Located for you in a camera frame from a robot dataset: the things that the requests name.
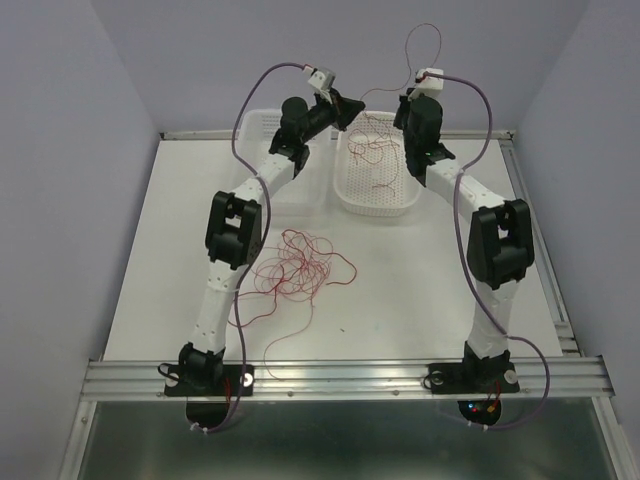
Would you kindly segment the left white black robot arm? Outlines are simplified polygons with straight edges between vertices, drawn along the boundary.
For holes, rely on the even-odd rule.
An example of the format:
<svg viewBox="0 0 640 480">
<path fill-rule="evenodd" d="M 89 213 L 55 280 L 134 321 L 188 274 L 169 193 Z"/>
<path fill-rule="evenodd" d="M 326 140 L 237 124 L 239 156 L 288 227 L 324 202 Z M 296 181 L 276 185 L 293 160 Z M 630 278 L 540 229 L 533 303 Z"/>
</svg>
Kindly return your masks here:
<svg viewBox="0 0 640 480">
<path fill-rule="evenodd" d="M 307 142 L 326 129 L 346 128 L 365 109 L 361 100 L 332 89 L 317 94 L 309 107 L 300 97 L 281 106 L 279 128 L 264 160 L 252 177 L 230 192 L 217 192 L 211 203 L 204 244 L 209 258 L 207 287 L 193 333 L 169 374 L 183 396 L 223 390 L 226 327 L 240 282 L 263 244 L 263 213 L 271 196 L 294 180 L 310 155 Z"/>
</svg>

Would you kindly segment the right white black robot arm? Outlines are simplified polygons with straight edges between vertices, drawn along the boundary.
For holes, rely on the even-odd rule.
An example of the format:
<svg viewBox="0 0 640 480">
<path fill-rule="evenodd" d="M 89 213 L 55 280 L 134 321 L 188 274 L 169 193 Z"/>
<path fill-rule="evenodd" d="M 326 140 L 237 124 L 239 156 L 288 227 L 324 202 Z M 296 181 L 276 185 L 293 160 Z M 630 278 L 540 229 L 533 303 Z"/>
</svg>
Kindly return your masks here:
<svg viewBox="0 0 640 480">
<path fill-rule="evenodd" d="M 476 302 L 462 359 L 430 364 L 426 384 L 436 394 L 513 393 L 519 386 L 508 329 L 519 283 L 535 257 L 530 208 L 466 175 L 440 140 L 442 120 L 440 103 L 417 88 L 401 95 L 394 118 L 410 175 L 452 207 L 463 274 Z"/>
</svg>

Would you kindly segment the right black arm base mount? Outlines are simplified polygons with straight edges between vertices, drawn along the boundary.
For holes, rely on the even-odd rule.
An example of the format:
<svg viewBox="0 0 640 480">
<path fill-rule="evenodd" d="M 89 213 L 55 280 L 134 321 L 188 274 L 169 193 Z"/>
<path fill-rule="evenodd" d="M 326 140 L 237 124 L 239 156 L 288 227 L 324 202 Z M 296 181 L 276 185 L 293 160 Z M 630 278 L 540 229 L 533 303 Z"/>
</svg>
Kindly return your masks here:
<svg viewBox="0 0 640 480">
<path fill-rule="evenodd" d="M 518 393 L 515 366 L 504 358 L 465 358 L 460 362 L 431 363 L 423 385 L 436 395 Z"/>
</svg>

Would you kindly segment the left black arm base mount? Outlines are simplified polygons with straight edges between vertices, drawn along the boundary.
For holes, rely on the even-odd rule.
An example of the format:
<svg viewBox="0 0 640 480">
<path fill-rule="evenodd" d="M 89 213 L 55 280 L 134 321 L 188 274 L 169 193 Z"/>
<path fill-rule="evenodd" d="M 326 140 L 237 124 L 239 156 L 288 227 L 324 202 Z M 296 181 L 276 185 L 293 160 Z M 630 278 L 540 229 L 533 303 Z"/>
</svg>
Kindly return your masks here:
<svg viewBox="0 0 640 480">
<path fill-rule="evenodd" d="M 224 364 L 210 376 L 184 373 L 180 365 L 160 363 L 157 372 L 165 381 L 167 397 L 252 396 L 255 368 L 251 364 Z"/>
</svg>

